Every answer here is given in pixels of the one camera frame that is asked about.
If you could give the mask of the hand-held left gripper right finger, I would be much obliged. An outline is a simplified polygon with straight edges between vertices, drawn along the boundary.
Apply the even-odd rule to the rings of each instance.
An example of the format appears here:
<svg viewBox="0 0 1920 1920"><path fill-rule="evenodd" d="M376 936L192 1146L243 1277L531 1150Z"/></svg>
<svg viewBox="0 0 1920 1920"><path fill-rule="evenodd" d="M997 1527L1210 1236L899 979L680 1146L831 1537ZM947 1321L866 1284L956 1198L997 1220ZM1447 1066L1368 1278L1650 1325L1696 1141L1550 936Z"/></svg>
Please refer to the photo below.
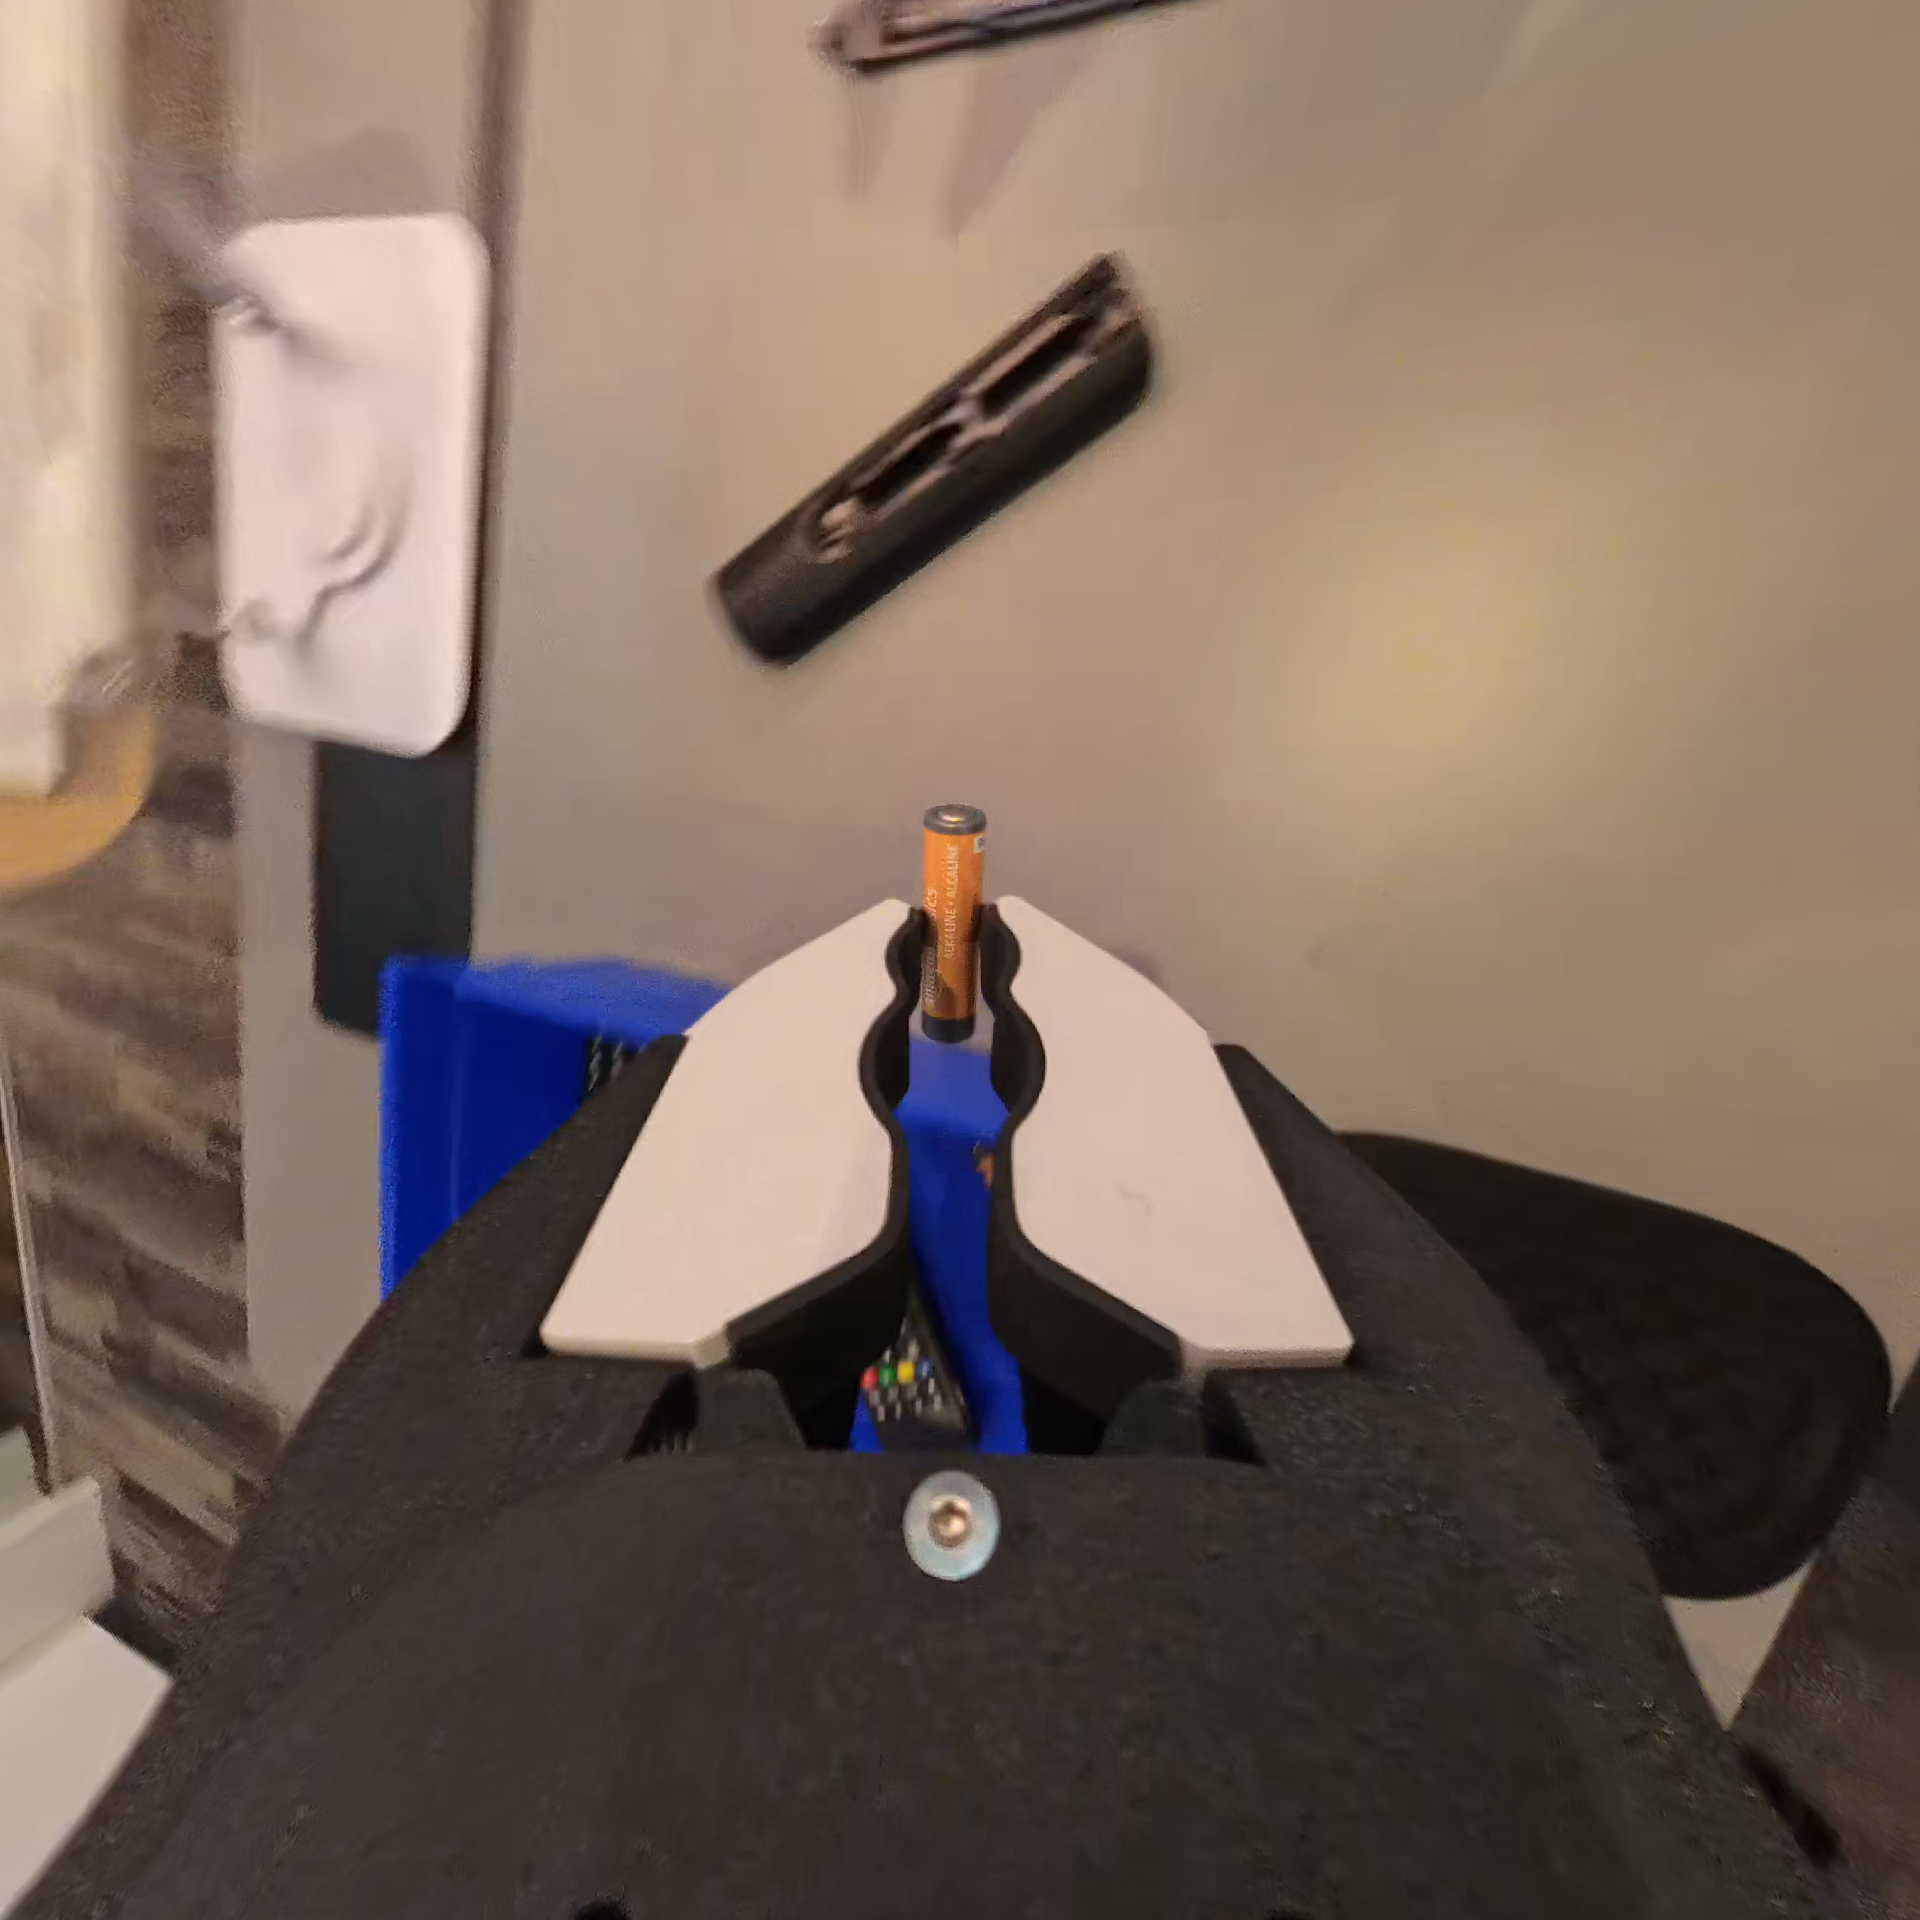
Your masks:
<svg viewBox="0 0 1920 1920"><path fill-rule="evenodd" d="M1310 1370L1353 1337L1207 1030L1030 900L979 926L991 1327L1023 1370Z"/></svg>

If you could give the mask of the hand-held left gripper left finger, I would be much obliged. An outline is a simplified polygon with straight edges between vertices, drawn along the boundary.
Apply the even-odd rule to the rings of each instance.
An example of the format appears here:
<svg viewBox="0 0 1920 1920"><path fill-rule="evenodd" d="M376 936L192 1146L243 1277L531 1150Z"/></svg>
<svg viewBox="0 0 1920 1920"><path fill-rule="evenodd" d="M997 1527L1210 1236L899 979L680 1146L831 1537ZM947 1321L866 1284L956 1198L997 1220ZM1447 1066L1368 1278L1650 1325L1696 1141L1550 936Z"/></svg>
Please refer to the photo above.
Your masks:
<svg viewBox="0 0 1920 1920"><path fill-rule="evenodd" d="M919 913L885 899L684 1034L539 1325L557 1356L858 1374L908 1289Z"/></svg>

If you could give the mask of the blue plastic bin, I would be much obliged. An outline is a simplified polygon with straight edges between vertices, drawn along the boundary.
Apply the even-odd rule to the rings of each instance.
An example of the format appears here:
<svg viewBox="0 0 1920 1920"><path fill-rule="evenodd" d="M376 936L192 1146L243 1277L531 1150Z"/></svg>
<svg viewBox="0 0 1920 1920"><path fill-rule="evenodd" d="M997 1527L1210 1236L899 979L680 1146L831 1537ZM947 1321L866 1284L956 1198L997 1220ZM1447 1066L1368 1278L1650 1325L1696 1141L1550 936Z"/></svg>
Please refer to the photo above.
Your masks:
<svg viewBox="0 0 1920 1920"><path fill-rule="evenodd" d="M724 997L613 959L399 957L380 1000L380 1292L559 1131L619 1065ZM989 1188L1003 1125L989 1056L913 1037L898 1111L924 1312L985 1455L1027 1452L1020 1370L988 1308Z"/></svg>

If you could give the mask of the orange black battery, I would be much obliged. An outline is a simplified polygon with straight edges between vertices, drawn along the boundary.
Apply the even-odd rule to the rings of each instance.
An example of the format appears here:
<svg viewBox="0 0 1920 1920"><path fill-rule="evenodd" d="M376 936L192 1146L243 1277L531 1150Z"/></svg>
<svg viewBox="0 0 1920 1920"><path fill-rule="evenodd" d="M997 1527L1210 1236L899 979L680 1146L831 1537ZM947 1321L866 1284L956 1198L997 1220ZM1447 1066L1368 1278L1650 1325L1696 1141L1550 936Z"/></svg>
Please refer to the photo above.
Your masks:
<svg viewBox="0 0 1920 1920"><path fill-rule="evenodd" d="M924 1039L933 1044L965 1044L976 1028L985 849L988 816L979 807L925 808L919 1014Z"/></svg>

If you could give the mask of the black remote control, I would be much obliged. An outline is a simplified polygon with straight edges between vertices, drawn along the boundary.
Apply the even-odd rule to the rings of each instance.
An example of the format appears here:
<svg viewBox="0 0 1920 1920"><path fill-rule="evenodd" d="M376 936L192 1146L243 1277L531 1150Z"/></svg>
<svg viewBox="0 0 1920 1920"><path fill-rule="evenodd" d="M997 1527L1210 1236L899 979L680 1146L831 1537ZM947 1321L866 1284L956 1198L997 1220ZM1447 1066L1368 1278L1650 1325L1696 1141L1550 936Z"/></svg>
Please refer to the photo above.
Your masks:
<svg viewBox="0 0 1920 1920"><path fill-rule="evenodd" d="M947 1344L915 1294L908 1298L899 1330L861 1368L849 1451L965 1452L976 1424Z"/></svg>
<svg viewBox="0 0 1920 1920"><path fill-rule="evenodd" d="M1132 416L1153 372L1126 263L1092 257L716 571L732 637L804 661Z"/></svg>

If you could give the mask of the black battery cover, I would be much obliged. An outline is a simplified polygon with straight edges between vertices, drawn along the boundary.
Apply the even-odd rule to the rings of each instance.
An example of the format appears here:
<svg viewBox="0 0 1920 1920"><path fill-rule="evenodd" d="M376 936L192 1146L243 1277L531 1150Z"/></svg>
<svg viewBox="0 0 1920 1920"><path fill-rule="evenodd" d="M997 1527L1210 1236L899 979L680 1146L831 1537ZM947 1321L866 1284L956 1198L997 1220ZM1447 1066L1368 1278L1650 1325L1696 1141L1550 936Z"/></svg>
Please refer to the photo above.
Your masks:
<svg viewBox="0 0 1920 1920"><path fill-rule="evenodd" d="M817 26L823 61L866 79L891 67L1081 33L1171 2L847 2Z"/></svg>

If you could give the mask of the black desk mat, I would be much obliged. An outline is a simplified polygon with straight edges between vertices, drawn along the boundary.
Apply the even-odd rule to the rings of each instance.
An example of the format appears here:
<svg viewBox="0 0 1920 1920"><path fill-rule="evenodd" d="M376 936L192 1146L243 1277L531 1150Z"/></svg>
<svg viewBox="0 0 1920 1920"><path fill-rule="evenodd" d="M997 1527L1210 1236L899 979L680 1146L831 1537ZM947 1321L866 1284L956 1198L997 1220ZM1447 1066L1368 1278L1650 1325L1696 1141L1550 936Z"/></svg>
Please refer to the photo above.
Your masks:
<svg viewBox="0 0 1920 1920"><path fill-rule="evenodd" d="M475 739L418 759L326 743L310 788L310 1000L323 1024L372 1039L392 959L470 953Z"/></svg>

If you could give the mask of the white stand base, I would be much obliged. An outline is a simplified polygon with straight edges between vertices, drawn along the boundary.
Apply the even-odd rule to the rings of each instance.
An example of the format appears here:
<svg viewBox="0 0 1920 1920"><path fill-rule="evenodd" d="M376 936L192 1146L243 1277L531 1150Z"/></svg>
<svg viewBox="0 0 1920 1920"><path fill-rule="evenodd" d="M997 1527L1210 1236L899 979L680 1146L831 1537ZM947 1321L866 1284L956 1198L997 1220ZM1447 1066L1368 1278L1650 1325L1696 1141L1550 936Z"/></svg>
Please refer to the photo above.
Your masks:
<svg viewBox="0 0 1920 1920"><path fill-rule="evenodd" d="M471 695L485 245L450 210L264 220L208 277L228 702L430 757Z"/></svg>

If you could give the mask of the printed instruction sheet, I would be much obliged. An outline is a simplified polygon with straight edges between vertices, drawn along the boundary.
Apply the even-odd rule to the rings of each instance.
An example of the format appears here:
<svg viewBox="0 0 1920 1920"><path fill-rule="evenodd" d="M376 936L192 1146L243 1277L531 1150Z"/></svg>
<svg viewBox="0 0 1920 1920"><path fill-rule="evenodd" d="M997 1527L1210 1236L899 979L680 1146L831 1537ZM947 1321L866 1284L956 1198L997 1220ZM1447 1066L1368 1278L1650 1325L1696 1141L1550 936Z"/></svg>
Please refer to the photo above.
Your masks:
<svg viewBox="0 0 1920 1920"><path fill-rule="evenodd" d="M2 6L2 788L66 776L132 637L125 9Z"/></svg>

